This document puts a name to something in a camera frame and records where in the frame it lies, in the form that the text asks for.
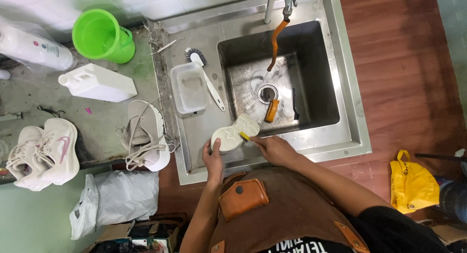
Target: green wall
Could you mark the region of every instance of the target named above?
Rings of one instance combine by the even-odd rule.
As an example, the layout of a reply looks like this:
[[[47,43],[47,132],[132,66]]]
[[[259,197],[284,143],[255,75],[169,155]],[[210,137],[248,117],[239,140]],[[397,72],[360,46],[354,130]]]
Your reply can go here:
[[[0,252],[79,253],[99,232],[71,240],[68,215],[79,200],[87,173],[108,171],[108,166],[82,170],[62,186],[33,192],[13,184],[0,185]]]
[[[467,124],[467,0],[438,0]]]

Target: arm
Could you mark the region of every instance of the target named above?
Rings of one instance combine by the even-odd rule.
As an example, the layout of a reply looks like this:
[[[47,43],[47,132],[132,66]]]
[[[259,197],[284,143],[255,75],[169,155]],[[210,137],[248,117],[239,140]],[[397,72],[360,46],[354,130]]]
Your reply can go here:
[[[224,168],[219,153],[220,139],[217,138],[214,142],[212,155],[209,155],[210,144],[211,140],[203,146],[202,156],[208,172],[207,183],[180,245],[180,253],[208,252],[209,242],[217,224]]]
[[[266,160],[310,179],[338,208],[348,214],[357,217],[365,209],[374,206],[392,208],[388,202],[365,187],[298,154],[284,139],[277,136],[250,139],[256,143]]]

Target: pink logo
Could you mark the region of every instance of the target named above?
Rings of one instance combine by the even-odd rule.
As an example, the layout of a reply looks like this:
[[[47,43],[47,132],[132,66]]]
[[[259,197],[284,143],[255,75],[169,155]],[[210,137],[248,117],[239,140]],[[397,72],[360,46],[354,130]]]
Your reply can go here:
[[[65,157],[66,155],[66,150],[68,149],[68,146],[70,145],[70,138],[68,136],[63,136],[63,137],[60,137],[57,142],[59,141],[63,141],[64,144],[62,146],[62,155],[60,157],[60,164],[63,162],[63,158]]]

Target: brown floor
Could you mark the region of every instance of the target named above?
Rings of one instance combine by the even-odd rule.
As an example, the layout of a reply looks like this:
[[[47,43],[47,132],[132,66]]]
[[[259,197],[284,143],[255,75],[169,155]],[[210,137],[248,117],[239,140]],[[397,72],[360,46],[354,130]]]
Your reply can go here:
[[[341,3],[373,153],[321,165],[389,201],[389,162],[400,149],[452,155],[467,146],[456,78],[436,0]],[[462,175],[455,163],[412,161],[434,174]],[[203,186],[180,186],[172,156],[160,171],[158,213],[191,218]]]

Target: hand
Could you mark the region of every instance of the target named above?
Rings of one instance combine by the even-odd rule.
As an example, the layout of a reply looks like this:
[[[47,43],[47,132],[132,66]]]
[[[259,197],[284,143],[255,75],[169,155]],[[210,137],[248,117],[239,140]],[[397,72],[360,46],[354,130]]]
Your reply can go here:
[[[286,140],[278,137],[250,137],[256,146],[261,150],[264,158],[276,166],[290,168],[302,156]]]
[[[222,184],[224,165],[222,159],[220,158],[220,138],[216,138],[213,146],[213,153],[209,154],[209,146],[211,145],[211,140],[203,146],[203,155],[202,160],[207,169],[207,182]]]

